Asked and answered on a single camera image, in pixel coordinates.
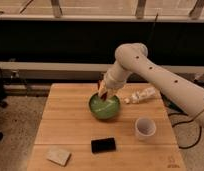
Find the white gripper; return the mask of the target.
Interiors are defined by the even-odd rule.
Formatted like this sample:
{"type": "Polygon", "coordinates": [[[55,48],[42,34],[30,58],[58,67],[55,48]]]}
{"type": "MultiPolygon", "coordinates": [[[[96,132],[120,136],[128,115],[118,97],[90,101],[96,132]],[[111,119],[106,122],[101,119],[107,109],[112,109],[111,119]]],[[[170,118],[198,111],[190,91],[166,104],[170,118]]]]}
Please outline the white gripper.
{"type": "Polygon", "coordinates": [[[100,89],[98,90],[98,97],[103,101],[112,98],[116,94],[114,89],[109,89],[105,84],[101,83],[100,89]]]}

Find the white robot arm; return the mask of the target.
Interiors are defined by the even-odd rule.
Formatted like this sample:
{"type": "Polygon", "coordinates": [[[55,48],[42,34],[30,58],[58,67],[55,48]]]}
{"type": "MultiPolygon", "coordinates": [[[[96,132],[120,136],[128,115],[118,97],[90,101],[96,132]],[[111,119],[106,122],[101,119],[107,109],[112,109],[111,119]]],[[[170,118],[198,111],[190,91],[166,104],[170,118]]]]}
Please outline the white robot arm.
{"type": "Polygon", "coordinates": [[[160,67],[148,58],[142,43],[122,44],[105,73],[98,95],[114,96],[132,73],[140,75],[204,128],[204,88],[160,67]]]}

